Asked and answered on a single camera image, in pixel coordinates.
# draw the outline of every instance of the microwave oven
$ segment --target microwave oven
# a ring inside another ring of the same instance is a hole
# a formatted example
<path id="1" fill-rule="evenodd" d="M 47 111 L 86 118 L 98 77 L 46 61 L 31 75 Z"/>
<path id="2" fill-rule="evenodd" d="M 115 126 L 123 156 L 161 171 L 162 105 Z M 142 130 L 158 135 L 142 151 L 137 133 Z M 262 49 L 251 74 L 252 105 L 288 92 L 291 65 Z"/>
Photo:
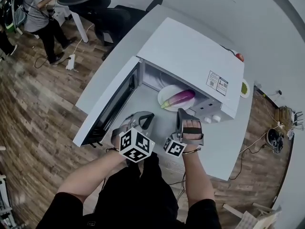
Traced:
<path id="1" fill-rule="evenodd" d="M 155 114 L 150 139 L 162 147 L 174 132 L 176 113 L 161 109 L 158 93 L 167 85 L 195 91 L 187 113 L 203 123 L 235 118 L 244 63 L 197 31 L 167 18 L 137 55 L 115 76 L 74 138 L 78 146 L 110 141 L 111 131 L 138 111 Z"/>

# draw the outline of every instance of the black pants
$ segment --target black pants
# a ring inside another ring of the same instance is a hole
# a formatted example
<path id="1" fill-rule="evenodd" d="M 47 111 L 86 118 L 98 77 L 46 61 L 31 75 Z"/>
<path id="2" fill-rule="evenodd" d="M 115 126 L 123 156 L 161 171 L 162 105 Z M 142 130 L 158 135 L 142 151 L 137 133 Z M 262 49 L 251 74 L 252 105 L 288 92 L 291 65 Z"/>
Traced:
<path id="1" fill-rule="evenodd" d="M 6 55 L 11 54 L 15 47 L 9 42 L 5 32 L 0 32 L 0 48 Z"/>
<path id="2" fill-rule="evenodd" d="M 54 37 L 62 47 L 68 44 L 68 39 L 63 34 L 59 23 L 56 19 L 52 19 L 52 17 L 50 17 L 49 24 L 46 27 L 32 32 L 32 34 L 38 35 L 42 39 L 49 62 L 54 62 L 56 57 L 54 52 Z"/>
<path id="3" fill-rule="evenodd" d="M 155 153 L 145 159 L 141 178 L 140 174 L 138 166 L 133 164 L 109 177 L 94 213 L 109 215 L 128 211 L 155 215 L 166 221 L 176 220 L 179 207 L 171 187 L 162 178 Z"/>

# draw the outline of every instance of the wooden floor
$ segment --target wooden floor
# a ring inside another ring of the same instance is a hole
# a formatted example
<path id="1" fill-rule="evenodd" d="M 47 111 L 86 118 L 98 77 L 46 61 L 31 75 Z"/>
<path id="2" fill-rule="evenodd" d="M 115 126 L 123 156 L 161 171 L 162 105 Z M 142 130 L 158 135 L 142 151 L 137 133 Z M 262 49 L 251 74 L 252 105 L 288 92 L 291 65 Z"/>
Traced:
<path id="1" fill-rule="evenodd" d="M 66 22 L 63 29 L 68 37 L 78 36 L 80 39 L 72 22 Z M 10 35 L 10 41 L 17 42 L 19 47 L 12 57 L 0 63 L 0 146 L 7 147 L 7 151 L 0 153 L 0 171 L 7 176 L 16 215 L 29 228 L 35 228 L 67 175 L 105 152 L 105 147 L 78 148 L 72 142 L 86 118 L 75 103 L 102 63 L 101 56 L 106 50 L 96 39 L 93 27 L 88 35 L 90 41 L 80 43 L 76 51 L 76 71 L 68 71 L 64 65 L 48 64 L 35 69 L 35 59 L 45 56 L 45 52 L 41 41 L 28 33 Z M 66 56 L 72 54 L 76 44 L 66 50 Z M 272 105 L 267 103 L 267 107 L 273 115 Z M 252 144 L 272 126 L 276 123 L 269 116 L 264 102 L 254 95 L 241 149 Z M 264 143 L 265 138 L 262 138 L 251 149 L 258 150 Z M 234 215 L 222 209 L 223 203 L 242 212 L 246 209 L 254 212 L 253 202 L 265 206 L 272 204 L 284 175 L 289 150 L 290 142 L 285 140 L 285 146 L 278 155 L 269 148 L 254 155 L 246 153 L 242 172 L 236 180 L 211 178 L 223 228 L 234 228 L 238 223 Z M 241 155 L 232 178 L 240 170 L 240 158 Z M 160 163 L 166 182 L 182 180 L 183 167 L 163 159 Z M 172 188 L 177 195 L 181 184 L 172 185 Z M 93 210 L 97 194 L 98 189 L 88 198 L 84 213 Z M 179 207 L 178 219 L 185 221 L 188 211 L 185 193 L 179 200 Z"/>

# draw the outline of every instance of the bracelet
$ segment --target bracelet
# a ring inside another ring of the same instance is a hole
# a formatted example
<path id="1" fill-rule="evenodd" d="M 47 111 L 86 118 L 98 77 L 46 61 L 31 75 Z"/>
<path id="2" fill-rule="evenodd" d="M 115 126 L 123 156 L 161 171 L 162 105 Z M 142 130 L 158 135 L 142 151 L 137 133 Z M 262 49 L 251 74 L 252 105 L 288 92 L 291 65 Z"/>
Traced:
<path id="1" fill-rule="evenodd" d="M 182 153 L 182 154 L 183 154 L 183 155 L 188 155 L 188 154 L 192 154 L 192 153 L 198 152 L 198 151 L 200 151 L 200 150 L 201 150 L 201 148 L 199 147 L 199 148 L 197 148 L 197 149 L 195 149 L 195 150 L 193 150 L 193 151 L 184 152 L 184 153 Z"/>
<path id="2" fill-rule="evenodd" d="M 110 151 L 110 150 L 114 150 L 114 151 L 119 152 L 119 149 L 118 149 L 118 148 L 115 148 L 115 147 L 107 148 L 107 149 L 106 149 L 106 152 L 108 152 L 108 151 Z"/>

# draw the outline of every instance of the microwave control knob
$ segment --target microwave control knob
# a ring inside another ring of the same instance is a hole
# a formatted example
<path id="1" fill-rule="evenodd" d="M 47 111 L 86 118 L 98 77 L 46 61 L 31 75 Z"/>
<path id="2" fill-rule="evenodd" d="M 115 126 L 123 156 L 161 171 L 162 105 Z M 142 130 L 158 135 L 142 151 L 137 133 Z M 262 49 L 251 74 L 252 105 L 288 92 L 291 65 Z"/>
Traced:
<path id="1" fill-rule="evenodd" d="M 212 122 L 212 120 L 209 117 L 205 117 L 204 121 L 208 124 L 210 124 Z"/>
<path id="2" fill-rule="evenodd" d="M 212 119 L 215 121 L 215 122 L 220 122 L 220 120 L 221 120 L 221 117 L 220 116 L 218 116 L 218 115 L 213 115 L 212 116 Z"/>

